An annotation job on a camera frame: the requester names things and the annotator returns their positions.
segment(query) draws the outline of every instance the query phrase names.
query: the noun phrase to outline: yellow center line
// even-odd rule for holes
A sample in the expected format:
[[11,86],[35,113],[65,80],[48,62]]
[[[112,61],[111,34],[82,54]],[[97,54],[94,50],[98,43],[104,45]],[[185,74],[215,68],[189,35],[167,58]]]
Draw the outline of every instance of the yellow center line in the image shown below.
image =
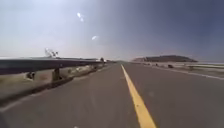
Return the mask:
[[153,119],[151,115],[149,114],[144,104],[144,101],[142,100],[141,96],[138,94],[137,90],[135,89],[133,82],[128,76],[128,73],[125,71],[123,65],[121,65],[121,67],[123,69],[124,76],[126,78],[128,88],[132,97],[132,101],[134,103],[134,107],[137,113],[137,118],[138,118],[140,128],[156,128],[156,125],[153,122]]

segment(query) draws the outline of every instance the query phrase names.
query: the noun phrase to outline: mountain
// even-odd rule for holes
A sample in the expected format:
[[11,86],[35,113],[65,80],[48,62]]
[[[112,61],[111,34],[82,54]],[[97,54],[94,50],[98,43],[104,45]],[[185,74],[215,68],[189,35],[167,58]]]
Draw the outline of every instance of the mountain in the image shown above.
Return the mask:
[[185,56],[177,56],[177,55],[141,57],[141,58],[135,58],[132,61],[134,62],[197,62],[194,59],[191,59]]

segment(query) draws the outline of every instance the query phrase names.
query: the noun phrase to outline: sky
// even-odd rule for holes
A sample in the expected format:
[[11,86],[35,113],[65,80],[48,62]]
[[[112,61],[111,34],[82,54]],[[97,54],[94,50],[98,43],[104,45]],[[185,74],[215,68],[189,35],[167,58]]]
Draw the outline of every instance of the sky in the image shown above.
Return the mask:
[[223,0],[0,0],[0,57],[224,62]]

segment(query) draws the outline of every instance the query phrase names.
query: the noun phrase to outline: hill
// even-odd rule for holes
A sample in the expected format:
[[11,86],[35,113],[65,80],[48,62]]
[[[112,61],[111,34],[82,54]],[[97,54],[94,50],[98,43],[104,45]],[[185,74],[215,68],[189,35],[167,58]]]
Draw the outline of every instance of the hill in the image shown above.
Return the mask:
[[141,57],[141,58],[135,58],[132,61],[134,62],[197,62],[194,59],[191,59],[185,56],[177,56],[177,55]]

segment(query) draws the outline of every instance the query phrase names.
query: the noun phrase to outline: road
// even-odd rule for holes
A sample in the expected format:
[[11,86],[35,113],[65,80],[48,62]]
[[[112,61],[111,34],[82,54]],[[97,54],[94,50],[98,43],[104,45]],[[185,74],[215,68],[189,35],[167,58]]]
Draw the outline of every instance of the road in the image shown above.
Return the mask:
[[1,109],[0,128],[224,127],[224,80],[122,65]]

